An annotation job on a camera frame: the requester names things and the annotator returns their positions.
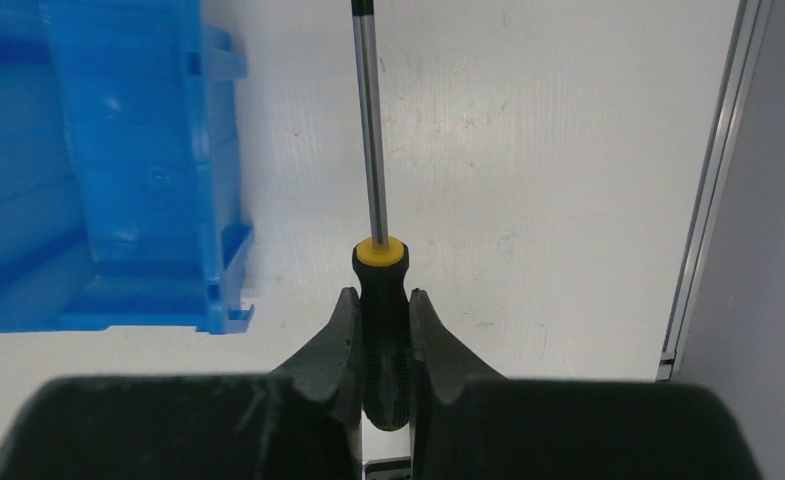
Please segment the black yellow screwdriver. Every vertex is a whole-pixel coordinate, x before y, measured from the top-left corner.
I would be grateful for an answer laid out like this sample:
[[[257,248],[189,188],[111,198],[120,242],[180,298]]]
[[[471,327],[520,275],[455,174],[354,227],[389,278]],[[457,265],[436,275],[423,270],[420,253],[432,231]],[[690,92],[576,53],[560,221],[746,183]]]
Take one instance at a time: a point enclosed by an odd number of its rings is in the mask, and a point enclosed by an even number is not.
[[[376,428],[396,431],[409,419],[410,330],[404,290],[409,254],[388,227],[374,13],[372,1],[351,3],[370,224],[370,236],[353,250],[352,265],[361,287],[366,348],[363,409]]]

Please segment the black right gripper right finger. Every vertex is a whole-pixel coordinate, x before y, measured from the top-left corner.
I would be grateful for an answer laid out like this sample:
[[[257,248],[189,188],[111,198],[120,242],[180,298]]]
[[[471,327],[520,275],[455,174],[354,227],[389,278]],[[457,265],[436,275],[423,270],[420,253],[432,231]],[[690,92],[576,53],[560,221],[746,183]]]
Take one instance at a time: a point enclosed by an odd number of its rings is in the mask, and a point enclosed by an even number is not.
[[[426,291],[412,291],[409,319],[412,477],[472,478],[485,460],[476,400],[467,388],[502,375],[444,326]]]

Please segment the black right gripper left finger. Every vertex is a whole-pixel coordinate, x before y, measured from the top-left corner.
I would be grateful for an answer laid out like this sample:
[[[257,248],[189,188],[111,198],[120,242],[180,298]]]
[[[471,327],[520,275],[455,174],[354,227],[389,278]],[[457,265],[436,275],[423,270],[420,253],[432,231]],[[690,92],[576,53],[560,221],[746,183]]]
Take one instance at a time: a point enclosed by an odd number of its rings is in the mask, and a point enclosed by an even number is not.
[[[341,290],[326,325],[274,373],[291,383],[275,455],[287,461],[284,475],[360,479],[364,348],[355,288]]]

